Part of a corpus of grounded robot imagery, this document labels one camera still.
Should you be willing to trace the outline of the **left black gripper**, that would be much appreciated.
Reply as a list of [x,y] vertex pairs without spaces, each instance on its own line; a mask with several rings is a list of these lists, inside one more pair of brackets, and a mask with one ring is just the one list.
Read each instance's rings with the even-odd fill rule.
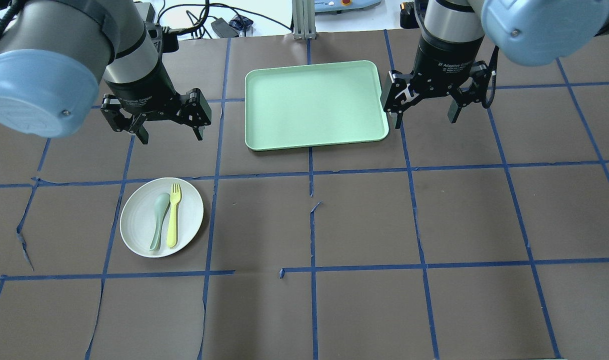
[[114,132],[135,135],[142,145],[149,143],[145,121],[170,120],[188,126],[197,141],[212,124],[212,109],[199,88],[180,95],[161,59],[145,75],[122,74],[116,79],[104,74],[110,89],[102,99],[100,111]]

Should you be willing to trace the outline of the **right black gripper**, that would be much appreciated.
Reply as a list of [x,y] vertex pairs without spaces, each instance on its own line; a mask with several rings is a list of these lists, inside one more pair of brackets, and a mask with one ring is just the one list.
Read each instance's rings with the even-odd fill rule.
[[[403,125],[404,112],[419,100],[450,95],[447,119],[451,124],[472,103],[481,104],[483,109],[491,107],[496,91],[496,64],[474,63],[483,39],[482,36],[473,41],[448,42],[432,36],[419,38],[412,72],[391,70],[384,76],[380,102],[383,112],[396,116],[396,130]],[[469,78],[469,87],[460,89]]]

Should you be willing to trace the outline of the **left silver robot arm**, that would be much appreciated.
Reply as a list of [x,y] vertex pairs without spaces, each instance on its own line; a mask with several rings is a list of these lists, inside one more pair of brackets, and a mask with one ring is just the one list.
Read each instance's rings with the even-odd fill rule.
[[147,144],[145,123],[188,126],[201,141],[212,110],[181,95],[163,64],[183,30],[166,30],[132,0],[12,0],[0,20],[0,124],[44,138],[73,135],[99,94],[113,132]]

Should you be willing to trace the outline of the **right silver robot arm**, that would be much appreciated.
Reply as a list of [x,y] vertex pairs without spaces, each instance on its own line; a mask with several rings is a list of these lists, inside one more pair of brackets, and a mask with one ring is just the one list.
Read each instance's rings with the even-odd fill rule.
[[400,11],[402,27],[420,36],[412,70],[389,71],[382,92],[396,129],[423,100],[451,98],[451,123],[468,105],[489,109],[500,54],[539,67],[609,35],[609,0],[411,0]]

